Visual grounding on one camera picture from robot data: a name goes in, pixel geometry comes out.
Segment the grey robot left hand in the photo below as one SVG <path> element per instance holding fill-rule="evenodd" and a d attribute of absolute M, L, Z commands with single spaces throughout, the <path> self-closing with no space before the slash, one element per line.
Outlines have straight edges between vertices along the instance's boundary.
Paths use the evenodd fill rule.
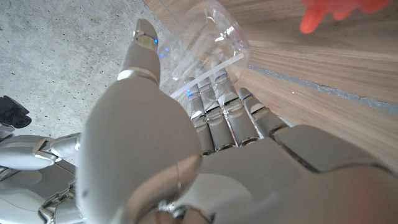
<path fill-rule="evenodd" d="M 157 34 L 139 19 L 80 136 L 77 200 L 88 223 L 397 222 L 397 173 L 362 149 L 289 127 L 242 88 L 262 139 L 205 156 L 159 81 Z"/>

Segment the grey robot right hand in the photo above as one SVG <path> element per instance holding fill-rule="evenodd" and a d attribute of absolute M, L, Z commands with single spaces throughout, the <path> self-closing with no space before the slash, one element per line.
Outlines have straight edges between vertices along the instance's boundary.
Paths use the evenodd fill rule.
<path fill-rule="evenodd" d="M 1 223 L 84 223 L 76 204 L 78 133 L 1 141 Z"/>

